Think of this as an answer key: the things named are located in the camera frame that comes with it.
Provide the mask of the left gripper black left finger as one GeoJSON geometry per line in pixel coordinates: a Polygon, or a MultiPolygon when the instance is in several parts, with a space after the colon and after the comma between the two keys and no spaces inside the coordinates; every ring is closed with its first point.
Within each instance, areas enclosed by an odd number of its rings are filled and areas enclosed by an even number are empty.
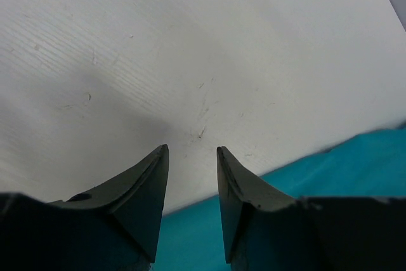
{"type": "Polygon", "coordinates": [[[2,270],[149,270],[169,173],[160,145],[133,167],[67,201],[1,194],[2,270]]]}

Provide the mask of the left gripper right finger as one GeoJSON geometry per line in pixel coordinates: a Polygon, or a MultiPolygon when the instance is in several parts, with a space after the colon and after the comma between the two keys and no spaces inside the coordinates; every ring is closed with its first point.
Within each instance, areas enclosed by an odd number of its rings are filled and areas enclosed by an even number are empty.
{"type": "Polygon", "coordinates": [[[225,261],[232,270],[404,270],[403,197],[295,199],[218,147],[225,261]]]}

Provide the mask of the teal t shirt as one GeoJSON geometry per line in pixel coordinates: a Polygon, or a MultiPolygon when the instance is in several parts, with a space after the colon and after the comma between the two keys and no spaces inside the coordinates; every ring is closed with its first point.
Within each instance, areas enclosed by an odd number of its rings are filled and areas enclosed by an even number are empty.
{"type": "MultiPolygon", "coordinates": [[[[262,176],[293,197],[405,196],[405,126],[354,136],[262,176]]],[[[229,270],[219,197],[214,195],[162,219],[151,270],[229,270]]]]}

